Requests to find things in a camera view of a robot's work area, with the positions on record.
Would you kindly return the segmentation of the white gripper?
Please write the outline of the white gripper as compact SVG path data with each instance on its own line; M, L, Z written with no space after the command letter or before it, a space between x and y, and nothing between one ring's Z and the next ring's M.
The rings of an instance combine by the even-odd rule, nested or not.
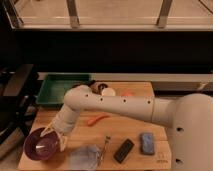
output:
M64 151L67 145L67 135L69 134L80 115L79 110L73 110L66 105L63 105L60 111L56 114L56 116L52 119L52 125L48 125L40 134L40 136L45 136L54 130L58 133L58 137L60 140L60 151Z

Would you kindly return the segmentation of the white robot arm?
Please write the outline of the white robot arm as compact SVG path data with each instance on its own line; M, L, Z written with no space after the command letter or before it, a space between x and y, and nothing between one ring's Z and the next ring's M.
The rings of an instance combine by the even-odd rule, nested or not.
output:
M81 112L97 110L172 129L172 171L213 171L213 97L194 93L177 100L102 96L86 85L66 92L47 132L69 134Z

